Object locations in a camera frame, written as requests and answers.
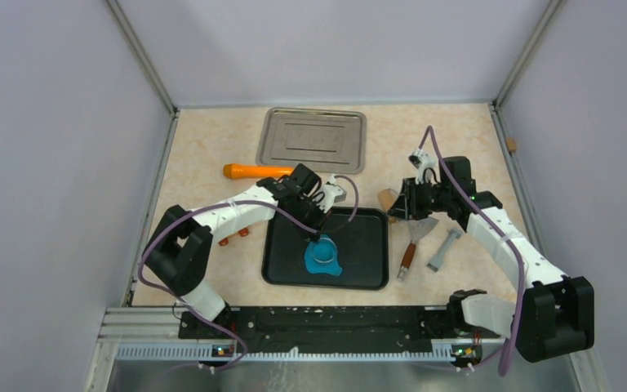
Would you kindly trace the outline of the metal scraper wooden handle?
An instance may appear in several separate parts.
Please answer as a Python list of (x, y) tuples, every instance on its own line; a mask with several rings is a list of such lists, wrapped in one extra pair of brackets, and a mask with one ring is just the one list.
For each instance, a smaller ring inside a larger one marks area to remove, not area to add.
[(403, 281), (408, 270), (411, 268), (419, 241), (427, 236), (437, 225), (438, 219), (433, 218), (432, 216), (426, 217), (422, 220), (410, 220), (408, 222), (410, 242), (407, 245), (406, 251), (402, 257), (397, 276), (398, 280)]

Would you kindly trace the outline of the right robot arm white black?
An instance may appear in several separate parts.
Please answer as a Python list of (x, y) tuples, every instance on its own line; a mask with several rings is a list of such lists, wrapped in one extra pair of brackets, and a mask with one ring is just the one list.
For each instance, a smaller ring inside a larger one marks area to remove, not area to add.
[(465, 156), (436, 163), (418, 151), (408, 160), (416, 175), (403, 179), (389, 215), (419, 223), (435, 212), (446, 213), (487, 251), (518, 295), (516, 301), (504, 301), (482, 289), (456, 291), (447, 304), (448, 330), (456, 336), (468, 336), (477, 327), (494, 332), (530, 363), (592, 348), (592, 283), (571, 277), (544, 257), (502, 202), (477, 189)]

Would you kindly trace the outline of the blue dough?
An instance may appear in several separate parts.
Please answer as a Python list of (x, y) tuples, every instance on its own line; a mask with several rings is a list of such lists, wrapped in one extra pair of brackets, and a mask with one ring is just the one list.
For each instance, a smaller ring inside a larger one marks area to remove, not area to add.
[(338, 248), (328, 236), (322, 235), (318, 241), (310, 242), (304, 253), (305, 268), (310, 274), (340, 276), (343, 272), (338, 260)]

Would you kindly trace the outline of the round metal cookie cutter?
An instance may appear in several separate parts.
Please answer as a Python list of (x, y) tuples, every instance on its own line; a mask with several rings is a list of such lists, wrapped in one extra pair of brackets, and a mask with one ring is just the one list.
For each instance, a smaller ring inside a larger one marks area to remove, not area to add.
[(310, 245), (311, 257), (316, 263), (325, 265), (332, 263), (337, 258), (337, 246), (328, 237), (320, 238)]

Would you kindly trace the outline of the wooden rolling pin roller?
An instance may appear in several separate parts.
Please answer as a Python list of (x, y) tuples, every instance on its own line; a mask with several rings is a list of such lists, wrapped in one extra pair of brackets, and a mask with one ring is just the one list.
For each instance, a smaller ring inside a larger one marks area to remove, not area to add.
[(397, 218), (390, 215), (389, 210), (398, 198), (398, 192), (394, 189), (383, 189), (377, 194), (377, 199), (380, 204), (380, 209), (385, 212), (388, 222), (394, 224), (398, 221)]

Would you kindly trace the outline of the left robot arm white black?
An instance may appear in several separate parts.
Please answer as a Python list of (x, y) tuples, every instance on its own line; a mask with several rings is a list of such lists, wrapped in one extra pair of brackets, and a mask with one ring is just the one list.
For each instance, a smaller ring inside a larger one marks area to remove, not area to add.
[(260, 179), (207, 207), (172, 206), (164, 212), (140, 258), (138, 279), (149, 285), (144, 271), (150, 270), (159, 280), (156, 288), (199, 315), (198, 327), (206, 335), (222, 336), (229, 327), (227, 304), (205, 277), (212, 247), (275, 216), (287, 218), (304, 238), (319, 239), (331, 209), (346, 195), (334, 176), (322, 180), (299, 164), (288, 175)]

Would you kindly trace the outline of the black baking tray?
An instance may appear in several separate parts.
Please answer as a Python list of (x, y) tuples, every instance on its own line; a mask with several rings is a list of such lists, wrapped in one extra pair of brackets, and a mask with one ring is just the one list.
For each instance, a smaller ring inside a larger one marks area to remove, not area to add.
[(352, 221), (351, 207), (334, 207), (323, 226), (322, 239), (336, 245), (336, 259), (307, 268), (305, 252), (314, 245), (299, 228), (277, 214), (268, 224), (261, 275), (274, 285), (380, 290), (389, 281), (389, 229), (385, 214), (360, 207)]

